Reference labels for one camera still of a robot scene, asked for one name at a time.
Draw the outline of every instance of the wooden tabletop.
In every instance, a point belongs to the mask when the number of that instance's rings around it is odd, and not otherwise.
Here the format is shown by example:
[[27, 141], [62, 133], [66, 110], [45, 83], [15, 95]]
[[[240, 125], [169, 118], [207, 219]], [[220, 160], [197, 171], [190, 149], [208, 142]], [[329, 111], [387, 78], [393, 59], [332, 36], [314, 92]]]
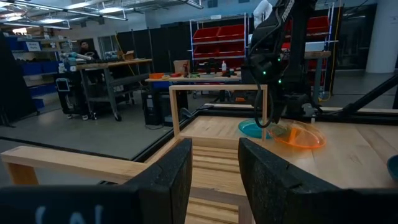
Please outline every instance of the wooden tabletop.
[[[238, 124], [245, 119], [199, 116], [181, 130], [181, 135], [207, 138], [209, 142], [221, 138], [226, 140], [227, 147], [236, 147], [233, 141], [244, 137]], [[398, 127], [323, 122], [316, 122], [314, 126], [326, 136], [323, 148], [297, 149], [272, 139], [266, 140], [262, 146], [341, 188], [398, 187], [386, 167], [388, 158], [398, 154]], [[260, 139], [252, 140], [262, 144]]]
[[216, 77], [214, 78], [184, 78], [184, 77], [177, 77], [177, 78], [168, 78], [168, 79], [153, 79], [148, 78], [146, 82], [238, 82], [242, 80], [242, 77], [231, 76], [231, 77], [222, 77], [222, 73], [216, 73]]
[[122, 66], [122, 65], [131, 65], [131, 64], [137, 64], [137, 63], [146, 63], [146, 62], [151, 62], [152, 59], [134, 59], [134, 60], [127, 60], [124, 62], [110, 62], [110, 63], [92, 63], [92, 64], [83, 64], [83, 65], [77, 65], [76, 69], [77, 70], [83, 70], [83, 69], [89, 69], [89, 68], [109, 68], [109, 67], [116, 67], [116, 66]]

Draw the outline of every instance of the cable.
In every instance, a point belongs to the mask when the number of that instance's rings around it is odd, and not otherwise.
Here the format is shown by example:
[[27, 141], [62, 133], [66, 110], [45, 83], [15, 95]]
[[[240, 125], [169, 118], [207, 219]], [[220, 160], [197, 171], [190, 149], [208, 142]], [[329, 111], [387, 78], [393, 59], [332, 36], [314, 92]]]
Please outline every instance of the cable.
[[[337, 39], [338, 25], [340, 24], [340, 12], [341, 12], [341, 0], [340, 0], [340, 3], [339, 3], [339, 8], [338, 8], [335, 40]], [[329, 84], [329, 96], [328, 96], [328, 98], [325, 99], [325, 100], [324, 100], [324, 99], [321, 99], [321, 98], [318, 98], [319, 101], [321, 101], [321, 102], [326, 102], [326, 101], [330, 100], [330, 97], [331, 97], [331, 84], [332, 84], [332, 81], [333, 81], [334, 74], [336, 73], [336, 71], [333, 72], [333, 71], [335, 70], [335, 62], [336, 62], [336, 55], [335, 55], [335, 53], [336, 53], [336, 42], [333, 43], [333, 65], [331, 66], [330, 84]]]

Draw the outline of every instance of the metal table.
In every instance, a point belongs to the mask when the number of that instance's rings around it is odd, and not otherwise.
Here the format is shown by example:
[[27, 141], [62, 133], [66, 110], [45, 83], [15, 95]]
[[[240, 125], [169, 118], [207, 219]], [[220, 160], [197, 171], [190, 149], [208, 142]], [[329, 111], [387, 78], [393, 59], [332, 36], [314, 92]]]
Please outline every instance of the metal table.
[[[81, 75], [81, 82], [83, 84], [83, 89], [86, 95], [86, 100], [87, 100], [87, 106], [88, 106], [88, 111], [90, 112], [91, 118], [96, 119], [95, 113], [92, 110], [92, 107], [90, 105], [91, 102], [110, 102], [111, 107], [112, 107], [112, 112], [115, 117], [116, 121], [121, 121], [122, 117], [120, 116], [118, 112], [118, 107], [116, 103], [116, 97], [125, 95], [125, 94], [130, 94], [134, 90], [127, 90], [127, 91], [119, 91], [115, 92], [114, 87], [115, 86], [120, 86], [120, 85], [128, 85], [131, 83], [139, 82], [142, 80], [145, 80], [146, 78], [149, 77], [149, 74], [151, 72], [150, 70], [150, 63], [152, 62], [152, 59], [135, 59], [135, 60], [128, 60], [125, 62], [111, 62], [111, 63], [93, 63], [93, 64], [86, 64], [86, 65], [77, 65], [76, 69], [80, 71]], [[130, 77], [124, 77], [124, 78], [118, 78], [118, 79], [113, 79], [109, 68], [111, 67], [116, 67], [116, 66], [123, 66], [123, 65], [139, 65], [140, 63], [146, 63], [147, 64], [147, 74], [143, 75], [134, 75]], [[101, 97], [91, 97], [88, 93], [88, 79], [85, 73], [83, 72], [86, 69], [103, 69], [104, 70], [104, 79], [105, 79], [105, 84], [106, 84], [106, 89], [108, 92], [107, 96], [101, 96]]]

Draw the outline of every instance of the person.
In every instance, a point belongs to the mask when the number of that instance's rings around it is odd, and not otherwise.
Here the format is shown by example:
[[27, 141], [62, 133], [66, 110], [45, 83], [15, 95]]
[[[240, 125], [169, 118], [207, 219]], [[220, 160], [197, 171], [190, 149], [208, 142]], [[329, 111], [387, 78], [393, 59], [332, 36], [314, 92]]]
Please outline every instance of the person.
[[100, 56], [98, 55], [98, 52], [94, 49], [90, 49], [90, 46], [88, 45], [88, 42], [85, 40], [82, 40], [80, 42], [80, 52], [79, 54], [90, 56], [93, 59], [100, 59]]

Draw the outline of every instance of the wooden frame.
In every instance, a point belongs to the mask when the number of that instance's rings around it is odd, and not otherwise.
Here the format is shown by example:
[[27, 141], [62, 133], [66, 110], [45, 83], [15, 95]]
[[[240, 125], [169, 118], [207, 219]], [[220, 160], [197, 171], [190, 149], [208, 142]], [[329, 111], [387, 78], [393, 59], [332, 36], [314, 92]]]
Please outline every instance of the wooden frame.
[[[262, 91], [262, 120], [267, 120], [267, 85], [261, 85]], [[178, 118], [177, 90], [257, 90], [257, 85], [174, 85], [170, 86], [170, 105], [172, 110], [174, 136], [180, 133]], [[266, 132], [262, 132], [262, 141], [266, 140]]]

